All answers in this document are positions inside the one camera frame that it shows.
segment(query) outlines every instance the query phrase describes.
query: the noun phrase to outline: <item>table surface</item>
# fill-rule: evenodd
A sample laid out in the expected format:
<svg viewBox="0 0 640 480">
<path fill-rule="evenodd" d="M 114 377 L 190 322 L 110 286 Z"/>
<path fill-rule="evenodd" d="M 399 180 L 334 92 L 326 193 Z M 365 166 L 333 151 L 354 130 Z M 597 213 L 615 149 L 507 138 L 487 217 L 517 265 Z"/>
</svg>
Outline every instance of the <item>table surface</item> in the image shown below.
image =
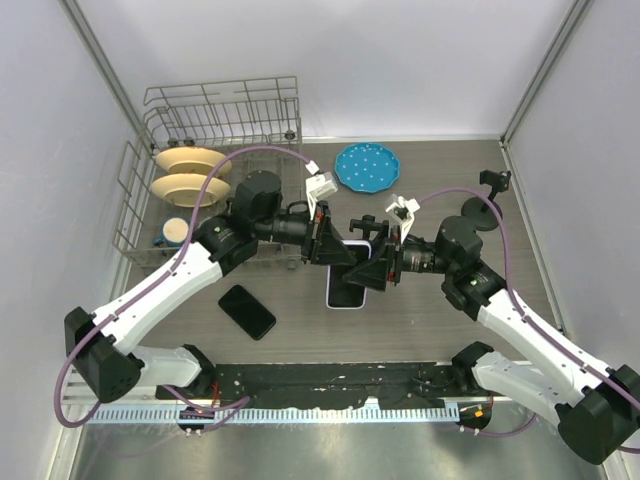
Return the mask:
<svg viewBox="0 0 640 480">
<path fill-rule="evenodd" d="M 385 219 L 383 201 L 390 193 L 410 198 L 445 187 L 478 185 L 481 170 L 504 170 L 497 141 L 389 142 L 401 162 L 393 187 L 375 195 L 340 189 L 329 199 L 332 219 L 344 238 L 351 218 L 363 214 Z M 303 152 L 331 171 L 346 144 L 307 144 Z M 440 222 L 457 215 L 465 195 L 452 194 L 423 205 L 412 233 L 434 238 Z M 508 227 L 514 284 L 543 318 L 553 322 L 524 222 L 512 191 L 497 198 Z M 502 272 L 503 250 L 498 231 L 481 232 L 482 257 Z M 512 359 L 522 358 L 493 332 L 456 311 L 440 290 L 441 276 L 405 274 L 385 293 L 369 291 L 360 310 L 329 310 L 325 306 L 326 267 L 300 265 L 289 271 L 282 262 L 241 265 L 220 282 L 195 294 L 156 326 L 143 345 L 169 347 L 188 343 L 213 362 L 377 362 L 447 361 L 468 344 L 480 340 Z M 130 284 L 141 279 L 132 270 Z M 233 285 L 243 285 L 277 317 L 276 326 L 260 341 L 252 340 L 218 307 L 218 299 Z"/>
</svg>

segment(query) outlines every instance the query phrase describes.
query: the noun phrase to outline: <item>dish rack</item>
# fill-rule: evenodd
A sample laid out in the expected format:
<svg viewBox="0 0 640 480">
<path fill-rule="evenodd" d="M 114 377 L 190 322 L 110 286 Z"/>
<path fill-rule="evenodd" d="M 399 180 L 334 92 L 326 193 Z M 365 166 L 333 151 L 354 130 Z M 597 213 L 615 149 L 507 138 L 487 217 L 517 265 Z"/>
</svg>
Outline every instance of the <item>dish rack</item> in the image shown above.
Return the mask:
<svg viewBox="0 0 640 480">
<path fill-rule="evenodd" d="M 249 145 L 281 145 L 300 150 L 302 132 L 296 77 L 273 77 L 229 82 L 148 88 L 145 129 L 127 142 L 120 159 L 118 184 L 123 190 L 113 245 L 145 275 L 164 264 L 179 247 L 157 239 L 170 217 L 191 218 L 192 209 L 172 205 L 151 194 L 151 184 L 166 173 L 154 155 L 167 147 L 200 146 L 229 154 Z M 229 196 L 249 172 L 268 170 L 282 179 L 283 207 L 303 199 L 301 162 L 279 152 L 251 152 L 233 162 L 223 178 Z M 198 222 L 222 213 L 220 201 L 198 212 Z M 295 269 L 300 248 L 261 243 L 250 259 L 284 262 Z"/>
</svg>

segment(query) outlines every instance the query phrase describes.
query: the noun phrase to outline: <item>smartphone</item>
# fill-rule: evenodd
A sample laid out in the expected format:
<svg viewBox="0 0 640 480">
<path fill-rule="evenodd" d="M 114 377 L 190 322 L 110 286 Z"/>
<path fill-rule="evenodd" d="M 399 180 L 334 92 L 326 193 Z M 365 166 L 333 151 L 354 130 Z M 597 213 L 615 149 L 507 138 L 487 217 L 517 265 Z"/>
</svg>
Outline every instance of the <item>smartphone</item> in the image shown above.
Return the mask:
<svg viewBox="0 0 640 480">
<path fill-rule="evenodd" d="M 241 285 L 231 287 L 218 305 L 254 340 L 260 340 L 276 324 L 273 313 Z"/>
<path fill-rule="evenodd" d="M 371 244 L 366 240 L 343 240 L 358 261 L 358 264 L 371 258 Z M 327 307 L 357 309 L 364 306 L 367 289 L 342 281 L 342 275 L 353 267 L 349 265 L 331 265 L 327 271 Z"/>
</svg>

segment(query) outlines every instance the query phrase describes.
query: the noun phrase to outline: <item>white clip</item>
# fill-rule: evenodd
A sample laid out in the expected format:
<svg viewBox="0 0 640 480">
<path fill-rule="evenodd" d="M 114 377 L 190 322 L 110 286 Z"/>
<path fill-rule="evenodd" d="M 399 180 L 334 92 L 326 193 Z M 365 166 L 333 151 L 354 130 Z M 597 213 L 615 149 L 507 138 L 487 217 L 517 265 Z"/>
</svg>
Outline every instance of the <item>white clip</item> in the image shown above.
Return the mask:
<svg viewBox="0 0 640 480">
<path fill-rule="evenodd" d="M 320 167 L 318 167 L 318 164 L 316 162 L 314 162 L 313 160 L 309 160 L 309 163 L 305 163 L 304 166 L 309 171 L 309 173 L 311 175 L 315 175 L 316 173 L 318 173 L 320 171 Z"/>
<path fill-rule="evenodd" d="M 314 175 L 313 177 L 307 177 L 305 184 L 307 190 L 307 202 L 309 204 L 309 216 L 311 220 L 313 220 L 316 214 L 316 205 L 318 202 L 337 192 L 338 184 L 329 172 Z"/>
<path fill-rule="evenodd" d="M 415 212 L 420 210 L 420 204 L 415 198 L 406 200 L 394 193 L 385 202 L 384 210 L 400 224 L 400 243 L 404 243 L 416 219 Z"/>
</svg>

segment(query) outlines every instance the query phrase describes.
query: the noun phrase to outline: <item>blue plate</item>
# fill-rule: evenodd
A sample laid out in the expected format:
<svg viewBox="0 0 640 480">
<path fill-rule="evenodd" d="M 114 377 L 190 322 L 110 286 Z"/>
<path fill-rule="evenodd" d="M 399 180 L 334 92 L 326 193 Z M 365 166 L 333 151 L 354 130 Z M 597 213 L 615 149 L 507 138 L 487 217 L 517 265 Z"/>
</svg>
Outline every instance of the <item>blue plate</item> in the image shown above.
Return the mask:
<svg viewBox="0 0 640 480">
<path fill-rule="evenodd" d="M 349 145 L 336 157 L 336 175 L 354 192 L 386 190 L 400 175 L 400 161 L 391 150 L 377 143 Z"/>
</svg>

